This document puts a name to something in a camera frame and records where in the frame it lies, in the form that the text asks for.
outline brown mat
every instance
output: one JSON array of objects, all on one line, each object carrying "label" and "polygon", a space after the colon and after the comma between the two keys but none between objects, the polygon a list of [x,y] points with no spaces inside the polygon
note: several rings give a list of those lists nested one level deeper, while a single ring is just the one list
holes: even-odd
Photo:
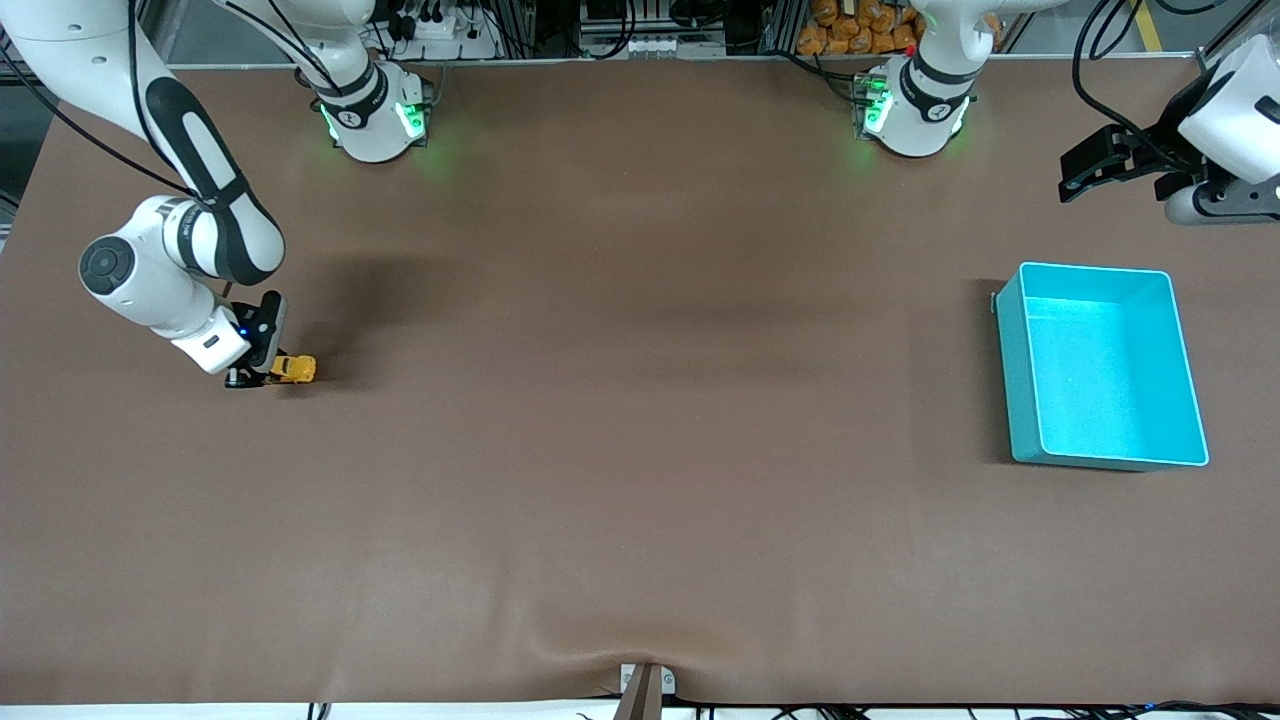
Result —
[{"label": "brown mat", "polygon": [[[1189,72],[1093,82],[1149,119]],[[1103,122],[1066,63],[993,63],[923,161],[780,63],[458,69],[379,167],[288,73],[187,79],[325,382],[224,391],[90,299],[81,250],[156,188],[56,128],[0,258],[0,700],[590,696],[653,659],[719,702],[1280,701],[1280,238],[1149,182],[1060,206]],[[1172,274],[1208,469],[1010,461],[988,296],[1030,259]]]}]

